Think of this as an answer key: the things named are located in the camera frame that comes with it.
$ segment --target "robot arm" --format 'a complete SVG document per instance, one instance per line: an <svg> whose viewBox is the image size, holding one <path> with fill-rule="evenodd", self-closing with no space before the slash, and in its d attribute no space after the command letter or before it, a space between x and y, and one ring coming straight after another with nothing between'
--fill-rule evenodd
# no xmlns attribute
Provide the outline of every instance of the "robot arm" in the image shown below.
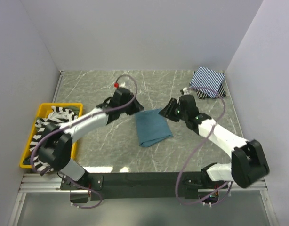
<svg viewBox="0 0 289 226"><path fill-rule="evenodd" d="M160 115L172 121L183 120L186 126L220 147L230 158L231 163L213 163L201 170L210 181L235 181L246 188L269 173L269 167L261 147L256 140L248 141L216 124L210 116L200 113L193 95L185 92L178 100L171 98Z"/></svg>
<svg viewBox="0 0 289 226"><path fill-rule="evenodd" d="M125 87L118 87L113 97L107 98L103 103L96 106L91 112L59 126L49 124L45 127L43 136L53 132L56 129L63 129L69 126L69 129L55 136L48 138L38 150L39 160L47 162L56 171L69 176L78 184L88 187L88 172L85 171L77 162L70 158L72 144L90 131L102 126L106 126L119 118L122 113L127 115L135 114L144 109L135 99L132 104L125 108L109 113L96 114L108 108L123 106L129 102L134 95Z"/></svg>

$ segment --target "blue striped cloth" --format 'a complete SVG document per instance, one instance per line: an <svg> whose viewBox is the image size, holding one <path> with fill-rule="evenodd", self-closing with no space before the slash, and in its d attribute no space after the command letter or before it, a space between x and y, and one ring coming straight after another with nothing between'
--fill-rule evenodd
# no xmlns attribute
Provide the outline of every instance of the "blue striped cloth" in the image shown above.
<svg viewBox="0 0 289 226"><path fill-rule="evenodd" d="M208 69L206 67L199 67L190 81L190 87L205 87L210 88L216 93L219 91L220 86L225 78L224 74ZM217 97L215 93L206 89L198 89L202 93L210 96L211 98Z"/></svg>

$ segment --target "gray floor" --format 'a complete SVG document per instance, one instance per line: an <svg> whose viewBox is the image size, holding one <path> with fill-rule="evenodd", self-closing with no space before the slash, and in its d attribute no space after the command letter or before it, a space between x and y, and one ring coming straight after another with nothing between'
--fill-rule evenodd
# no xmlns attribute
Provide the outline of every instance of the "gray floor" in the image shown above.
<svg viewBox="0 0 289 226"><path fill-rule="evenodd" d="M259 191L232 192L230 198L211 209L183 206L175 198L159 198L109 199L96 209L79 210L70 206L68 194L29 193L18 225L268 226L269 222Z"/></svg>
<svg viewBox="0 0 289 226"><path fill-rule="evenodd" d="M187 87L192 71L66 71L56 102L82 102L84 113L114 93L115 79L127 73L138 84L138 101L146 110L163 108L171 97L178 98ZM219 122L238 136L241 129L226 83L226 113ZM198 100L203 113L216 118L223 109L218 99ZM180 171L187 156L202 138L183 122L168 121L173 137L152 147L140 147L134 116L122 115L106 127L92 131L78 142L77 162L92 172L161 172ZM228 163L228 156L216 145L207 142L190 161L188 171L197 171L213 162Z"/></svg>

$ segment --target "black metal base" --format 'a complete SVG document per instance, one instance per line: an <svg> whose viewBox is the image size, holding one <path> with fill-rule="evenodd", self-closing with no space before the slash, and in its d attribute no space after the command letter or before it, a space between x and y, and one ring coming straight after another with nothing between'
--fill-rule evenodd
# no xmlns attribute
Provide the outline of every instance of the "black metal base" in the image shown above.
<svg viewBox="0 0 289 226"><path fill-rule="evenodd" d="M175 197L178 174L178 172L89 173L89 180L91 188L99 191L104 199L167 198ZM214 189L223 183L224 181L206 182L202 180L201 172L184 172L179 185L179 196L186 199L198 199L198 189ZM70 182L61 184L60 189L77 190ZM84 202L81 194L77 196L80 202ZM91 194L91 200L98 199L97 195Z"/></svg>

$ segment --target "cable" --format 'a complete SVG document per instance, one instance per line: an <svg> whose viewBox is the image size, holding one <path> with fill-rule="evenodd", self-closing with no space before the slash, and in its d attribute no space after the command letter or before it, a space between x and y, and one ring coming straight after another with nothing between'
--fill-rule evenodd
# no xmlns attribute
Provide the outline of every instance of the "cable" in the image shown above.
<svg viewBox="0 0 289 226"><path fill-rule="evenodd" d="M86 209L86 210L88 210L88 209L93 209L93 208L95 208L95 207L98 207L98 206L102 203L103 197L102 197L102 195L101 195L99 192L97 192L97 191L95 191L95 190L93 190L93 189L91 189L91 188L87 188L87 187L84 187L84 186L82 186L82 185L79 185L78 183L76 183L76 182L75 182L74 180L72 180L71 178L69 178L69 181L70 181L72 184L74 184L75 187L81 188L81 189L83 189L83 190L87 190L87 191L89 191L89 192L92 192L92 193L96 194L96 195L99 197L99 202L98 202L97 204L95 204L94 206L79 206L79 205L77 205L77 204L75 204L75 203L72 204L73 206L75 206L75 207L77 207L77 208L80 208L80 209Z"/></svg>
<svg viewBox="0 0 289 226"><path fill-rule="evenodd" d="M228 196L228 194L230 193L230 190L231 190L232 186L233 186L233 182L230 183L229 188L228 188L226 194L223 196L223 198L218 200L216 203L211 204L211 205L214 206L214 205L217 205L217 204L221 203Z"/></svg>
<svg viewBox="0 0 289 226"><path fill-rule="evenodd" d="M108 112L113 112L113 111L117 111L117 110L120 110L120 109L122 109L122 108L125 108L125 107L129 106L129 105L135 100L136 95L137 95L137 92L138 92L138 87L137 87L136 80L135 80L133 77L131 77L130 75L128 75L128 74L123 74L123 75L120 75L120 76L116 79L115 82L117 83L118 79L120 79L121 77L128 77L128 78L130 78L130 79L134 82L134 84L135 84L135 95L132 97L132 99L131 99L130 101L128 101L126 104L122 105L122 106L105 109L105 110L103 110L103 111L101 111L101 112L96 112L96 113L94 113L94 114L88 115L88 116L85 117L83 120L80 120L80 121L77 121L77 122L72 123L72 125L68 125L68 126L62 128L62 129L57 129L57 130L55 130L55 131L47 134L45 137L43 137L43 138L38 142L38 144L35 146L34 150L32 151L31 158L30 158L30 162L31 162L32 170L33 170L34 172L39 173L39 172L36 170L35 166L34 166L34 160L33 160L33 159L34 159L34 157L36 156L39 147L40 147L40 146L43 144L43 142L46 141L48 138L50 138L51 136L53 136L53 135L55 135L55 134L57 134L57 133L60 133L60 132L62 132L62 131L64 131L64 130L69 129L69 128L72 127L72 126L76 126L76 125L82 123L83 121L85 121L85 120L87 120L87 119L89 119L89 118L92 118L92 117L94 117L94 116L96 116L96 115L103 114L103 113L108 113ZM44 171L40 172L40 174L43 175L43 174L45 174L48 170L50 170L50 168L45 169ZM83 188L83 189L85 189L85 190L87 190L87 191L93 192L93 193L97 194L97 195L99 196L99 198L100 198L100 201L99 201L99 203L98 203L97 205L94 205L94 206L91 206L91 207L80 207L80 208L82 208L82 209L91 209L91 208L94 208L94 207L99 206L99 205L102 203L103 198L102 198L102 196L101 196L100 193L98 193L98 192L96 192L96 191L94 191L94 190L92 190L92 189L90 189L90 188L86 188L86 187L83 187L83 186L81 186L81 185L78 185L78 184L77 184L75 181L73 181L71 178L70 178L70 180L71 180L71 182L72 182L73 184L76 185L76 187Z"/></svg>
<svg viewBox="0 0 289 226"><path fill-rule="evenodd" d="M62 180L63 180L63 177L62 176L60 176L60 174L59 174L59 172L57 172L56 173Z"/></svg>
<svg viewBox="0 0 289 226"><path fill-rule="evenodd" d="M193 89L193 90L202 90L202 89L206 89L206 90L209 90L211 92L213 92L214 94L216 94L220 100L222 101L223 103L223 111L222 113L220 114L220 116L215 120L216 123L212 126L211 128L211 131L210 133L208 134L208 136L206 138L204 138L196 147L195 149L193 150L193 152L187 157L181 171L179 172L178 174L178 177L177 177L177 180L176 180L176 184L175 184L175 196L176 198L178 199L178 201L182 204L182 205L194 205L194 204L198 204L198 203L202 203L203 200L207 199L210 195L213 195L214 193L216 193L217 191L219 191L221 188L225 187L228 182L225 182L224 184L222 184L220 187L218 187L217 189L215 189L213 192L209 193L208 195L204 196L203 198L197 200L197 201L194 201L194 202L183 202L183 200L179 197L179 194L178 194L178 189L179 189L179 183L180 183L180 180L181 180L181 177L182 177L182 173L184 172L186 166L188 165L190 159L192 158L192 156L208 141L209 137L212 135L212 133L214 132L214 129L215 129L215 126L217 125L218 121L224 116L225 114L225 111L226 111L226 104L225 104L225 101L223 100L223 98L217 93L215 92L214 90L210 89L210 88L207 88L207 87L189 87L187 88L188 90L190 89Z"/></svg>

